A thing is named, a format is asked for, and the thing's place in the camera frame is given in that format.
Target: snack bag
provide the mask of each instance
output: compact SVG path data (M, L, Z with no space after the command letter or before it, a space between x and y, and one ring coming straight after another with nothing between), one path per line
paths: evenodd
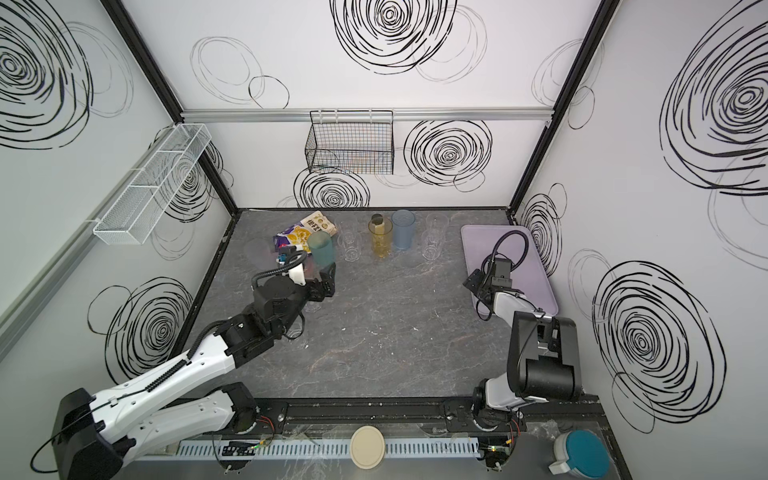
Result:
M301 220L299 223L291 225L283 232L275 235L273 237L275 251L278 251L281 247L296 245L297 247L300 246L300 250L305 250L309 253L310 247L306 244L306 241L310 238L311 234L319 231L324 231L332 237L333 235L336 235L337 230L336 225L331 223L330 220L318 210L307 218Z

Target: blue plastic cup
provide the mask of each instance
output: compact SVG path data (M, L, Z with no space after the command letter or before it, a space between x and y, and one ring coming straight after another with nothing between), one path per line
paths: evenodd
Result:
M410 210L397 210L392 214L392 225L395 227L393 242L397 250L408 250L413 244L413 233L416 231L416 215Z
M333 241L326 232L315 232L306 239L306 244L312 252L312 258L318 268L325 268L336 262L336 253L333 251Z

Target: wire basket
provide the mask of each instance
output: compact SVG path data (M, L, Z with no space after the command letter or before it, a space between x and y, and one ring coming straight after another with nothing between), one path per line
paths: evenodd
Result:
M204 124L175 125L96 224L94 235L107 245L144 243L208 143Z
M394 112L311 111L310 118L312 127L304 147L310 173L321 167L356 174L394 173Z

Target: purple tray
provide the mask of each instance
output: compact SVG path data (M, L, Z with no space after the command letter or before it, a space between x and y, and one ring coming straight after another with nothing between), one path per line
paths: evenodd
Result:
M558 303L554 299L552 287L549 284L547 273L541 265L536 245L531 237L531 232L520 226L506 227L504 225L465 225L462 227L462 243L464 245L464 258L467 262L467 274L480 268L485 259L493 250L493 246L499 237L510 230L520 230L528 237L528 255L523 263L512 272L512 288L525 293L534 305L542 308L549 315L557 315ZM498 249L513 262L523 253L523 239L515 235L504 240ZM477 299L472 295L472 308ZM482 303L478 308L480 315L488 315L488 309Z

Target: black wire basket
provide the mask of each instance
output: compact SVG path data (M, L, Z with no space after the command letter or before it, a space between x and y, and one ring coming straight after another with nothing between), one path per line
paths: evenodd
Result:
M395 169L394 112L311 111L304 154L310 172L336 167L356 174L391 175Z

